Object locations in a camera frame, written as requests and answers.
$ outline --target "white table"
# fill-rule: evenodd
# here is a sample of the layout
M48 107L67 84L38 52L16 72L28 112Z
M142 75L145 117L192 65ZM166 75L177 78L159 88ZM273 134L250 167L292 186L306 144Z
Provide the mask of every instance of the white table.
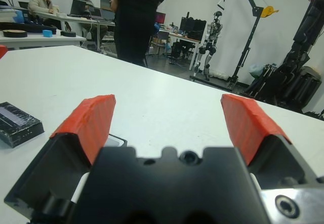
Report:
M194 43L194 51L193 51L190 66L189 66L189 70L191 70L191 68L193 66L193 63L194 63L194 59L195 59L197 51L198 51L199 44L200 44L201 41L193 39L193 38L184 37L184 36L181 36L181 35L176 34L176 33L171 33L170 31L167 31L167 30L164 30L164 29L160 29L160 31L170 33L169 34L170 37L174 37L176 39L181 39L181 40L184 40L184 41L188 41L190 43Z
M85 98L115 94L110 133L129 141L140 157L207 146L232 146L220 99L224 91L74 46L8 52L0 59L0 102L43 121L45 133L11 149L0 144L0 216L27 220L3 203L5 195L51 133ZM259 103L283 128L317 175L324 175L324 122Z
M80 46L80 42L86 39L80 36L65 37L61 36L61 31L56 30L53 37L44 37L41 33L28 33L25 38L8 38L0 31L0 44L8 48L18 49L19 47L46 47L46 46Z
M93 19L86 19L86 18L77 18L77 17L66 17L61 18L54 14L50 13L41 13L41 12L35 12L36 15L40 16L41 18L51 18L55 19L61 22L61 28L63 29L65 27L64 22L74 22L74 23L85 23L85 24L96 24L97 27L97 50L99 50L99 44L100 44L100 25L106 25L106 26L115 26L114 22L108 22L108 21L99 21L99 20L93 20Z

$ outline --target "laptop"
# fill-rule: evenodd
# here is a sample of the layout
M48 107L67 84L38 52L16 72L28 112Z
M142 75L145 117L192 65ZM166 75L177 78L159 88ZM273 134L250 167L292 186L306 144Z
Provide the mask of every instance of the laptop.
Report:
M111 18L105 18L102 16L102 9L100 8L89 8L89 12L91 15L91 18L94 20L99 20L99 21L108 21L108 22L113 22L114 19Z
M70 15L83 17L86 10L86 2L73 0Z
M89 7L89 12L92 19L106 21L106 19L102 17L100 8Z
M101 9L101 14L102 14L102 17L108 21L115 20L115 13L113 11Z

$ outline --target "robot leg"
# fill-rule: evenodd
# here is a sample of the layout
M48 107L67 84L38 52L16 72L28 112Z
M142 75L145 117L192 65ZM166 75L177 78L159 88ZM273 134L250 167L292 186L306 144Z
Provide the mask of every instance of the robot leg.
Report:
M204 66L204 75L205 75L205 80L209 81L209 68L210 68L210 60L213 56L211 54L207 55L206 60L205 60L205 66Z
M200 47L199 48L198 58L197 58L197 61L196 61L195 65L194 65L193 76L196 76L197 72L199 72L200 61L201 61L201 58L203 57L203 55L205 53L206 53L206 48L205 47Z
M209 81L209 68L210 68L210 60L212 59L214 53L216 52L216 47L210 48L209 55L206 57L205 65L204 65L204 75L205 80Z

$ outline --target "black pants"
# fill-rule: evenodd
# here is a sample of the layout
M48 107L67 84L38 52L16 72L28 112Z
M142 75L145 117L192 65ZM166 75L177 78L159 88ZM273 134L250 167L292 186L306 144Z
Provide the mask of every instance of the black pants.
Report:
M43 24L45 26L50 26L50 27L55 26L56 28L62 30L61 21L59 21L59 20L49 18L49 19L45 19L43 21Z
M85 24L81 24L81 27L85 28L87 31L90 31L90 29L91 29L91 31L90 31L91 32L91 38L95 43L97 43L97 28L98 28L98 25L93 24L91 26L91 24L85 23ZM100 25L100 28L99 28L99 34L100 34L99 42L100 43L101 43L103 37L106 35L107 30L108 30L107 26Z
M139 16L138 11L117 11L114 39L117 57L139 66L145 66L144 57L148 50L154 27L155 12Z

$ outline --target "person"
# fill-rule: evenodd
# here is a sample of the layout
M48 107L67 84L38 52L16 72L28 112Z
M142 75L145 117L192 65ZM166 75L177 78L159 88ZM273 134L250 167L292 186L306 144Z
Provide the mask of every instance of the person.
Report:
M87 4L84 13L89 15L90 14L89 7L94 7L92 1L91 0L78 0L78 1L82 1ZM92 27L91 27L91 24L81 24L81 26L83 28L85 28L87 31L91 32L91 38L97 43L97 25L92 24ZM100 42L101 42L103 37L107 33L108 27L105 25L100 25L99 29L100 29Z
M156 9L164 0L111 0L115 12L117 57L144 66L145 53L154 30Z
M54 13L53 3L51 0L29 0L28 10L30 15L36 19L35 12ZM43 19L43 24L46 26L54 26L58 29L61 28L61 22L54 19Z

